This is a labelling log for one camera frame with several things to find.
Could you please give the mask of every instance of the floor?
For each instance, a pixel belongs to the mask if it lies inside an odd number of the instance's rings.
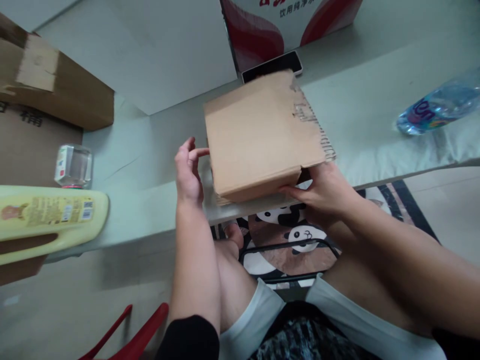
[[[440,242],[480,266],[480,167],[405,180]],[[78,359],[128,304],[133,312],[98,354],[108,358],[168,302],[175,243],[149,239],[47,264],[0,288],[0,359]],[[143,359],[152,359],[161,334]]]

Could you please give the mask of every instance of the left hand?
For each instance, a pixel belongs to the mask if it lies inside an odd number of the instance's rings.
[[[202,206],[204,189],[199,176],[199,158],[209,154],[207,147],[195,148],[193,136],[178,149],[175,156],[178,202]]]

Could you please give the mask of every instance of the black device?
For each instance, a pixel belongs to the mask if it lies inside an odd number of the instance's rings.
[[[268,60],[267,62],[242,72],[241,78],[243,83],[246,84],[263,75],[268,75],[287,69],[291,69],[295,76],[300,75],[303,71],[302,63],[300,62],[296,50],[287,52],[283,55],[273,58],[272,60]]]

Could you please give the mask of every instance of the red and white box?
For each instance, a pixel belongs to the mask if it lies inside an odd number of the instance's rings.
[[[221,0],[243,72],[350,25],[362,0]]]

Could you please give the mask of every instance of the panda rug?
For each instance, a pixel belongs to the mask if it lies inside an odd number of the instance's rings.
[[[420,211],[412,194],[402,180],[378,187],[359,190],[358,193],[374,202],[386,213],[400,221],[422,229],[437,239]],[[305,205],[259,212],[237,219],[243,234],[244,245],[240,251],[240,261],[255,278],[262,278],[273,289],[308,287],[310,279],[288,280],[288,277],[302,276],[328,270],[336,261],[333,251],[341,253],[340,247],[327,237],[317,226],[305,220]],[[211,227],[214,239],[224,239],[221,225]],[[322,239],[322,243],[308,243],[309,239]],[[274,250],[254,252],[253,248],[304,241],[299,244]]]

